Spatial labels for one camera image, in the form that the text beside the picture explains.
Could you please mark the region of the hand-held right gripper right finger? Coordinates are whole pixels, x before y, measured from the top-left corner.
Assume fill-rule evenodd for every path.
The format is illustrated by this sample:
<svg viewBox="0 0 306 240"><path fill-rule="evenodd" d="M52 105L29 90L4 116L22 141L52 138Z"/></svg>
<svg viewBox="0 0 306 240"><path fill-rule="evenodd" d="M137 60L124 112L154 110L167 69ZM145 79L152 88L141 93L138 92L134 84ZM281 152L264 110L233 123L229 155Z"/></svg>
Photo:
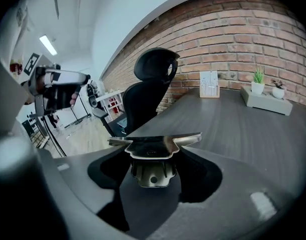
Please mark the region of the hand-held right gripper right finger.
<svg viewBox="0 0 306 240"><path fill-rule="evenodd" d="M166 188L129 190L129 235L139 240L252 240L292 196L243 162L183 148Z"/></svg>

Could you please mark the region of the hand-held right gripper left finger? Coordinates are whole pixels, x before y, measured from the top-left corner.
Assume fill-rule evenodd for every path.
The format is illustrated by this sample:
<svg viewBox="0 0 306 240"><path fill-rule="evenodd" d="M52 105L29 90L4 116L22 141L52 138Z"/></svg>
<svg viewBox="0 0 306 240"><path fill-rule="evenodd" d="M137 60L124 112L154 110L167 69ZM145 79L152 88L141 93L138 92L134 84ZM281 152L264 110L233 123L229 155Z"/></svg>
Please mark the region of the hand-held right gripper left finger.
<svg viewBox="0 0 306 240"><path fill-rule="evenodd" d="M56 160L64 181L97 217L116 229L130 230L120 186L131 165L123 148L109 148Z"/></svg>

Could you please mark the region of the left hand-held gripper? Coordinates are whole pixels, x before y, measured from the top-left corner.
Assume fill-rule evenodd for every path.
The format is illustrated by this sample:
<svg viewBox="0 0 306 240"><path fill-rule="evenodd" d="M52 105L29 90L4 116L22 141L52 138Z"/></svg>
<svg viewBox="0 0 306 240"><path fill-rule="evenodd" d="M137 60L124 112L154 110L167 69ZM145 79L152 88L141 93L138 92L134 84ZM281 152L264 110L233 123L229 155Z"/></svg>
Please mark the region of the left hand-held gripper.
<svg viewBox="0 0 306 240"><path fill-rule="evenodd" d="M29 58L24 73L29 76L29 91L35 97L35 117L71 108L71 95L79 93L79 85L87 84L91 78L89 74L62 70L59 64L37 53Z"/></svg>

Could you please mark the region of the silver metal clip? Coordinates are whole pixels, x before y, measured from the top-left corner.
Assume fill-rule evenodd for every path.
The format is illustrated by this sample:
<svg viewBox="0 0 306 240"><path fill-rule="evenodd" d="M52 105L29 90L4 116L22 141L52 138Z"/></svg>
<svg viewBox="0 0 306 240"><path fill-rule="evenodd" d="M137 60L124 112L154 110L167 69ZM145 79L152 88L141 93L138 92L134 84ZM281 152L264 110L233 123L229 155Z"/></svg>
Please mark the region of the silver metal clip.
<svg viewBox="0 0 306 240"><path fill-rule="evenodd" d="M174 155L180 147L201 141L200 132L169 136L111 137L109 145L124 146L131 160L131 175L143 188L167 187L177 174Z"/></svg>

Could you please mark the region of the person's left forearm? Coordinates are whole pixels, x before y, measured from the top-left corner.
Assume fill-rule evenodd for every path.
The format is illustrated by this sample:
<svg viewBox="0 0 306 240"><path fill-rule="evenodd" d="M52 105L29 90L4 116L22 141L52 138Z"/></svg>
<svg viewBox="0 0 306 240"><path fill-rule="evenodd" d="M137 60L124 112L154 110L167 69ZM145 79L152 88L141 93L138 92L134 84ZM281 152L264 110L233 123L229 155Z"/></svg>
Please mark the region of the person's left forearm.
<svg viewBox="0 0 306 240"><path fill-rule="evenodd" d="M30 93L29 91L29 87L24 87L23 89L25 90L25 92L28 94L28 97L26 99L25 105L30 105L35 101L35 97Z"/></svg>

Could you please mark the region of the lit ceiling tube light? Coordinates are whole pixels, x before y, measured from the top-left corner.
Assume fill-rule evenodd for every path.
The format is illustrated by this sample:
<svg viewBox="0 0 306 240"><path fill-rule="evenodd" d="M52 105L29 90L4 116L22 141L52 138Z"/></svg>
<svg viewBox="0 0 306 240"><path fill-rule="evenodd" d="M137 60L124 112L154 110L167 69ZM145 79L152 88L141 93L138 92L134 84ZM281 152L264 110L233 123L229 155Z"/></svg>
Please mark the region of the lit ceiling tube light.
<svg viewBox="0 0 306 240"><path fill-rule="evenodd" d="M56 56L58 53L56 51L56 49L54 48L54 46L51 44L50 40L48 39L48 37L46 35L43 35L42 37L39 38L41 43L44 45L44 47L48 50L48 52L52 55L52 56Z"/></svg>

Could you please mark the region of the white side table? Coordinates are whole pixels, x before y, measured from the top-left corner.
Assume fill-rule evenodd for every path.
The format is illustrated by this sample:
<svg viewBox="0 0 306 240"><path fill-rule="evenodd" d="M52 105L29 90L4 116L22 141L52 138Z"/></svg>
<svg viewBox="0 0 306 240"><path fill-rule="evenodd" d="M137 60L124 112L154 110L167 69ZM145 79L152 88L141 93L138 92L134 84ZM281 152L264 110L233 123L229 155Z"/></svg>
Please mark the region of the white side table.
<svg viewBox="0 0 306 240"><path fill-rule="evenodd" d="M103 110L108 114L106 121L107 122L112 122L115 120L117 117L121 116L122 113L124 112L124 106L122 102L122 93L123 91L113 91L110 93L106 93L105 95L102 95L98 98L96 98L96 101L101 104ZM120 108L120 113L115 114L110 108L109 108L109 98L115 97L119 101L119 108Z"/></svg>

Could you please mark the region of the teal seat pad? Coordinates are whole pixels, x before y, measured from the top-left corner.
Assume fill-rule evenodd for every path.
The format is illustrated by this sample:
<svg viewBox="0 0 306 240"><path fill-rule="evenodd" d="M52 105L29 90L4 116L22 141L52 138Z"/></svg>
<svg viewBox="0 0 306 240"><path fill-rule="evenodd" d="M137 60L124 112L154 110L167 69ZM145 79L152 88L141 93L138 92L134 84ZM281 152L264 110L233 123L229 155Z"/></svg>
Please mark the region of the teal seat pad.
<svg viewBox="0 0 306 240"><path fill-rule="evenodd" d="M126 129L127 129L127 119L123 118L122 120L117 122L117 125L120 127L121 129L121 133L126 135Z"/></svg>

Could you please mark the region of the person's white printed shirt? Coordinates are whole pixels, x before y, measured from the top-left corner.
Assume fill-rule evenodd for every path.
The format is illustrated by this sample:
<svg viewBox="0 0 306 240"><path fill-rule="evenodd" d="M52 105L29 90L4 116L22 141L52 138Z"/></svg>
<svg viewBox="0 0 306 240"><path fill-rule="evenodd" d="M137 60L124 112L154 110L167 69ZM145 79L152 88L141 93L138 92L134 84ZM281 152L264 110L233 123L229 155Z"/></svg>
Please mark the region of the person's white printed shirt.
<svg viewBox="0 0 306 240"><path fill-rule="evenodd" d="M16 81L23 72L28 4L29 0L19 0L7 10L0 23L0 61Z"/></svg>

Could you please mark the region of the black office chair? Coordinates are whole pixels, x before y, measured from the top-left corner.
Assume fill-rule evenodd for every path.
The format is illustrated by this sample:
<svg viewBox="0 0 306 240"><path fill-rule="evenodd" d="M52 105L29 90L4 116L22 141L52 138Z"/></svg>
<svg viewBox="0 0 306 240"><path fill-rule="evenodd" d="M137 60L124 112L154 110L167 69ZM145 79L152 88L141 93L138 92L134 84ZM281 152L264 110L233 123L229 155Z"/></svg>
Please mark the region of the black office chair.
<svg viewBox="0 0 306 240"><path fill-rule="evenodd" d="M127 136L157 115L157 107L177 73L179 58L176 52L158 47L145 51L137 58L134 75L140 82L124 91L122 102L126 126L121 131L106 122L107 112L93 109L93 115L101 120L112 137Z"/></svg>

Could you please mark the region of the grey concrete planter tray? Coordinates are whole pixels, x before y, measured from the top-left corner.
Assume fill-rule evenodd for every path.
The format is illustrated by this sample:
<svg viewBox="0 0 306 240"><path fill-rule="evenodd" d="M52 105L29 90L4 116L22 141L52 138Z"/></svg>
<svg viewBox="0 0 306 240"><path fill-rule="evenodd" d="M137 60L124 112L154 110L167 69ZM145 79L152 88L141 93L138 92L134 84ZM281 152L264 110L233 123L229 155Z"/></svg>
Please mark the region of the grey concrete planter tray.
<svg viewBox="0 0 306 240"><path fill-rule="evenodd" d="M240 94L247 107L259 108L289 116L292 111L292 103L286 99L277 99L270 92L263 92L261 95L254 94L250 86L241 87Z"/></svg>

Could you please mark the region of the white pot green plant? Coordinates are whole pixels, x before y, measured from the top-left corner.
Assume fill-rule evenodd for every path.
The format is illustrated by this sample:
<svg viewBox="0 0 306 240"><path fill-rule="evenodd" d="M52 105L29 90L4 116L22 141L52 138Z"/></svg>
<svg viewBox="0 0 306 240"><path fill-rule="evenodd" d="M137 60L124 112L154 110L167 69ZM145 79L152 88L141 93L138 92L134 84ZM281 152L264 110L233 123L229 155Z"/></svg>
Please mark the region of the white pot green plant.
<svg viewBox="0 0 306 240"><path fill-rule="evenodd" d="M264 90L264 69L262 66L258 66L253 75L253 81L251 82L251 91L256 95L261 95Z"/></svg>

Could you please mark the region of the wooden stand desk calendar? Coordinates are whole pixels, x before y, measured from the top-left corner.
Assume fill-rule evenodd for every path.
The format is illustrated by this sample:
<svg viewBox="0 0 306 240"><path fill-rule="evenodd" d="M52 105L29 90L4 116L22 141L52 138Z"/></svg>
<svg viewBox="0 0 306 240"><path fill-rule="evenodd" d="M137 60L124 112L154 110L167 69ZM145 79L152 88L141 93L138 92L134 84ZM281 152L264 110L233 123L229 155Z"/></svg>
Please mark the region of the wooden stand desk calendar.
<svg viewBox="0 0 306 240"><path fill-rule="evenodd" d="M220 86L217 71L201 71L199 93L201 98L219 98Z"/></svg>

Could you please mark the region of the white pot purple plant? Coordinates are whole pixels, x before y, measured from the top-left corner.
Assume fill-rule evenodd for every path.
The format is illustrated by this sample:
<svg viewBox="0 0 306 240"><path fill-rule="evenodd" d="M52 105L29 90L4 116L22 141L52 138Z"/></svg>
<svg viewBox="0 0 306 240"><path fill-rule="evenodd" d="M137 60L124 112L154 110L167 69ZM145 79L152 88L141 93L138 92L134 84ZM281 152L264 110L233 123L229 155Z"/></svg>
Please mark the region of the white pot purple plant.
<svg viewBox="0 0 306 240"><path fill-rule="evenodd" d="M272 80L274 84L272 88L272 95L277 99L283 99L285 95L284 84L281 81Z"/></svg>

